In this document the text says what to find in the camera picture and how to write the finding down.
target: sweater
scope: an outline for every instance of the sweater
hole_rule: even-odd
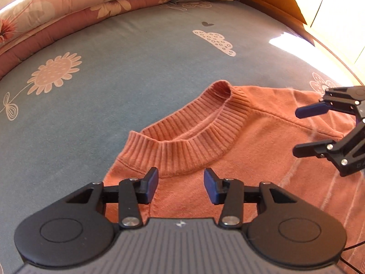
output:
[[[131,131],[104,184],[142,178],[159,170],[159,185],[149,205],[140,205],[143,221],[157,218],[207,218],[218,221],[222,206],[211,204],[203,171],[211,167],[220,178],[236,178],[248,186],[271,181],[338,219],[351,246],[365,240],[364,176],[340,177],[326,159],[296,158],[295,145],[342,139],[355,126],[343,113],[306,119],[298,107],[318,102],[316,92],[232,86],[221,80],[197,99],[141,132]],[[256,204],[244,205],[244,221],[257,216]],[[106,217],[117,222],[117,204]],[[345,251],[343,258],[365,271],[365,245]],[[339,266],[354,273],[342,262]]]

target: bed sheet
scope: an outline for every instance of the bed sheet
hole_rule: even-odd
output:
[[[336,68],[311,60],[317,52],[244,4],[200,1],[108,18],[20,63],[0,81],[4,273],[21,265],[13,232],[23,218],[102,180],[130,130],[180,109],[212,82],[319,97],[326,87],[351,85]]]

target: screw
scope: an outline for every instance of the screw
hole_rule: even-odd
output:
[[[139,225],[139,219],[136,217],[126,217],[122,220],[122,224],[126,227],[135,227]]]
[[[238,225],[240,223],[240,219],[236,216],[225,216],[222,218],[222,223],[225,225]]]

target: wooden headboard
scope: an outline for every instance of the wooden headboard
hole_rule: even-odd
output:
[[[284,23],[365,83],[365,0],[240,1]]]

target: ribbed collar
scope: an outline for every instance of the ribbed collar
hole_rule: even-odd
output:
[[[146,172],[157,167],[160,177],[191,173],[222,157],[237,139],[248,115],[249,100],[229,82],[210,85],[182,109],[131,131],[118,160]]]

